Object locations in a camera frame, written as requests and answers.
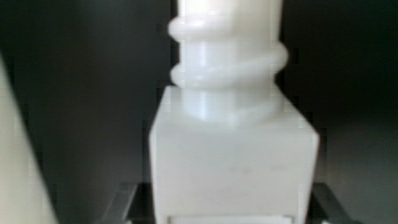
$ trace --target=black background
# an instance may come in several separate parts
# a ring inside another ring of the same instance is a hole
[[[178,45],[169,0],[2,0],[0,48],[62,224],[149,182],[147,131]],[[316,181],[366,224],[398,220],[398,1],[286,0],[277,84],[322,135]]]

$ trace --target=twisted column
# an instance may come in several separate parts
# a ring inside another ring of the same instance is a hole
[[[274,75],[288,53],[279,42],[281,0],[179,0],[169,33],[181,44],[170,75],[183,110],[206,122],[261,122],[281,109]]]

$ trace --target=dark background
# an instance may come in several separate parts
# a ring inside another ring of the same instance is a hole
[[[169,0],[2,0],[0,48],[62,224],[149,182],[147,131],[178,46]],[[398,221],[398,1],[286,0],[277,84],[322,135],[316,181]]]

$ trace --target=white rectangular base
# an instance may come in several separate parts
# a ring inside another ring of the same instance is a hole
[[[286,216],[304,224],[318,136],[302,115],[288,103],[272,120],[231,129],[186,116],[179,97],[169,87],[151,131],[156,224],[190,224],[181,216]],[[249,220],[236,224],[259,224]]]

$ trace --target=white pedestal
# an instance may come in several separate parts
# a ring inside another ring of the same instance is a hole
[[[258,125],[227,127],[188,116],[169,87],[151,131],[156,224],[286,223],[275,216],[304,224],[316,145],[288,102]]]

